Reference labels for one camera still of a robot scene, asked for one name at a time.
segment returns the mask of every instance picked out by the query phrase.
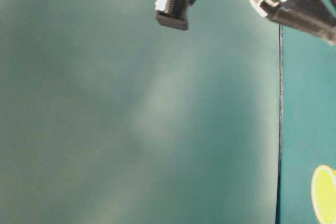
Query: yellow dot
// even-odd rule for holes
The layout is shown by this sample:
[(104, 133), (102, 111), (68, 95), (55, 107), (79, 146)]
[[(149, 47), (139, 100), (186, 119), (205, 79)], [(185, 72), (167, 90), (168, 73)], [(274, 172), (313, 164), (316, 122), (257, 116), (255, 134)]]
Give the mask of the yellow dot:
[(311, 183), (311, 198), (321, 224), (336, 223), (336, 173), (328, 166), (319, 166)]

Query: teal board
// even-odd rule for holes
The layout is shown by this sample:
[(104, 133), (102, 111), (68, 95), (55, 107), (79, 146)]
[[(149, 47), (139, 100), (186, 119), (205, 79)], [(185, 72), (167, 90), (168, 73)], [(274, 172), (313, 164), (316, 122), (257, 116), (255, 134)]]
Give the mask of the teal board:
[(336, 167), (336, 47), (291, 28), (283, 32), (281, 223), (318, 223), (310, 198), (319, 165)]
[(199, 0), (0, 0), (0, 223), (273, 223), (278, 26)]

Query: black line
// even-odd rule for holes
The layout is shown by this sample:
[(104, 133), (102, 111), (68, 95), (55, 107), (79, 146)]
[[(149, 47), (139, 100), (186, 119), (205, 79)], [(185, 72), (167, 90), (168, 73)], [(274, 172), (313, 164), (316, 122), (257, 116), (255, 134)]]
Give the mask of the black line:
[(280, 224), (280, 201), (281, 201), (281, 152), (282, 152), (282, 123), (283, 123), (283, 107), (284, 107), (284, 85), (283, 85), (283, 75), (284, 75), (284, 53), (283, 53), (283, 43), (284, 43), (284, 29), (283, 25), (279, 26), (279, 72), (280, 72), (280, 100), (279, 100), (279, 164), (278, 164), (278, 192), (277, 192), (277, 208), (275, 223)]

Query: teal panel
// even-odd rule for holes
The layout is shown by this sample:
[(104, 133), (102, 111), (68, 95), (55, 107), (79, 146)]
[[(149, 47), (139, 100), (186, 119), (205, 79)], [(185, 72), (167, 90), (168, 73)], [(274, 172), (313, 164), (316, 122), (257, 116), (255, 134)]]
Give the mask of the teal panel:
[(284, 28), (281, 223), (318, 223), (310, 189), (319, 165), (336, 168), (336, 47)]
[(273, 223), (278, 26), (199, 0), (0, 0), (0, 223)]

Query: green surface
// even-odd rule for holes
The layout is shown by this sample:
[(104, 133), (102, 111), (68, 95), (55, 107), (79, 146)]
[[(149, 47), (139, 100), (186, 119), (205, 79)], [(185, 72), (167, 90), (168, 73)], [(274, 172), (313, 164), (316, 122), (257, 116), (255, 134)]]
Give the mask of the green surface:
[(0, 0), (0, 223), (273, 223), (278, 26), (154, 1)]

